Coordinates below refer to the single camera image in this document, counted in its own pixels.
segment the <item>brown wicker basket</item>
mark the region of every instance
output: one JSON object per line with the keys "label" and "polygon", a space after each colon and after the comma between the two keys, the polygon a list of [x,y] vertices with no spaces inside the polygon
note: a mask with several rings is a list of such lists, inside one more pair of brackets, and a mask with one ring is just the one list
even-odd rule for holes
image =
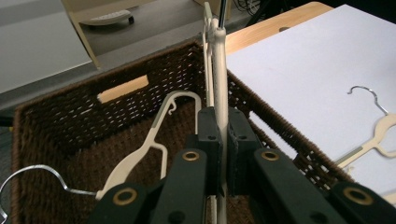
{"label": "brown wicker basket", "polygon": [[[148,86],[107,104],[98,93],[129,80],[148,76]],[[117,163],[140,148],[166,94],[174,90],[198,93],[205,101],[201,44],[189,40],[133,63],[34,99],[16,110],[12,149],[13,172],[32,164],[55,168],[70,188],[97,191]],[[351,180],[274,109],[235,76],[229,74],[230,106],[248,117],[253,111],[298,152],[295,165],[318,188],[329,189]],[[156,141],[169,150],[169,159],[193,133],[193,102],[181,99],[165,117]],[[277,148],[254,124],[267,147]],[[151,150],[129,177],[150,185],[159,179],[161,153]],[[65,192],[45,171],[26,172],[12,181],[12,223],[84,223],[96,201]],[[229,223],[251,223],[246,198],[231,199]]]}

